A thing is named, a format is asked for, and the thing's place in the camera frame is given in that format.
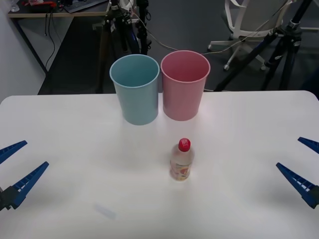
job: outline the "red bottle cap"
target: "red bottle cap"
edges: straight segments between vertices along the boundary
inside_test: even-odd
[[[188,138],[182,138],[178,143],[178,149],[182,152],[187,152],[190,149],[190,141]]]

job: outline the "black equipment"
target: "black equipment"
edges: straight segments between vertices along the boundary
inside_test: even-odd
[[[297,10],[293,19],[290,20],[286,27],[278,27],[270,31],[264,40],[242,60],[238,66],[230,72],[230,74],[217,85],[214,91],[220,92],[253,60],[259,55],[270,43],[277,37],[281,37],[269,61],[265,63],[269,71],[266,75],[265,82],[261,90],[266,90],[270,80],[273,78],[276,69],[279,66],[284,54],[287,52],[286,62],[279,85],[279,90],[286,90],[288,87],[289,79],[294,67],[295,57],[301,44],[301,30],[299,28],[300,20],[305,14],[312,0],[304,0]]]
[[[145,23],[145,18],[148,14],[147,7],[149,5],[148,0],[137,0],[137,6],[139,7],[140,19],[136,26],[138,29],[137,36],[141,41],[141,49],[139,42],[133,31],[133,25],[131,20],[131,13],[120,7],[118,0],[110,0],[111,8],[106,13],[104,18],[104,23],[102,26],[101,40],[100,40],[100,53],[99,53],[99,66],[98,66],[98,82],[96,93],[103,93],[103,82],[105,78],[106,63],[108,57],[109,47],[112,48],[114,59],[116,60],[116,53],[114,49],[114,44],[112,41],[112,22],[116,30],[119,32],[121,39],[121,46],[124,52],[128,52],[128,47],[132,54],[144,54],[147,55],[150,49],[151,41],[147,39],[147,30],[145,29],[143,23]]]
[[[69,1],[69,4],[68,1],[64,1],[64,9],[69,13],[73,13],[106,1],[108,0],[74,0]]]

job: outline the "bottle label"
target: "bottle label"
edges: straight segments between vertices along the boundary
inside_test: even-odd
[[[177,181],[183,181],[188,178],[190,173],[191,163],[188,165],[179,165],[177,163],[170,162],[170,174]]]

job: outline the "gray floor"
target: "gray floor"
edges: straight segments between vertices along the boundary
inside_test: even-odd
[[[206,52],[211,41],[227,40],[230,32],[221,18],[224,0],[149,0],[152,14],[148,28],[162,43],[177,48]],[[297,11],[301,0],[293,3],[284,19],[286,24]],[[319,7],[313,2],[302,19],[301,26],[319,27]],[[91,24],[100,22],[98,17],[75,18],[63,40],[63,44],[50,69],[52,81],[45,80],[39,94],[93,94],[97,79],[97,59],[99,35],[92,31]],[[170,53],[152,39],[149,55],[159,63]],[[268,59],[274,50],[274,43],[263,54]],[[206,88],[213,90],[229,73],[223,66],[231,51],[206,55],[211,64]],[[235,59],[233,67],[240,59]],[[114,60],[110,59],[108,67]],[[297,55],[289,90],[297,90],[304,80],[319,66],[319,34],[304,33],[302,45]],[[238,75],[226,90],[259,90],[265,72],[259,71],[260,63],[254,60]],[[276,90],[280,82],[283,62],[269,85],[268,90]],[[104,93],[114,93],[114,86],[108,73],[104,81]]]
[[[299,5],[299,2],[292,4],[286,13],[284,24],[294,16]],[[227,40],[230,35],[221,18],[224,0],[150,0],[149,9],[152,13],[152,20],[148,23],[150,31],[162,43],[177,49],[205,52],[210,41]],[[319,17],[316,17],[318,14],[319,7],[313,2],[306,12],[301,26],[319,27]],[[262,56],[268,59],[273,49],[270,47]],[[168,50],[154,43],[149,55],[160,62],[168,53]],[[213,90],[228,75],[227,72],[223,71],[223,66],[229,57],[230,51],[207,56],[211,64],[211,73],[206,83],[207,89]],[[304,79],[318,66],[319,34],[304,33],[289,89],[299,89]],[[265,72],[260,72],[259,67],[260,64],[254,60],[229,84],[226,90],[253,91],[260,89]],[[278,88],[282,68],[283,62],[269,85],[269,90]]]

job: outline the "chair wheel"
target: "chair wheel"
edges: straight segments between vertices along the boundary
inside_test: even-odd
[[[266,66],[265,66],[265,65],[262,65],[262,66],[260,67],[260,70],[261,70],[261,71],[265,71],[265,70],[266,70]]]
[[[224,65],[224,71],[228,71],[229,70],[229,65]]]

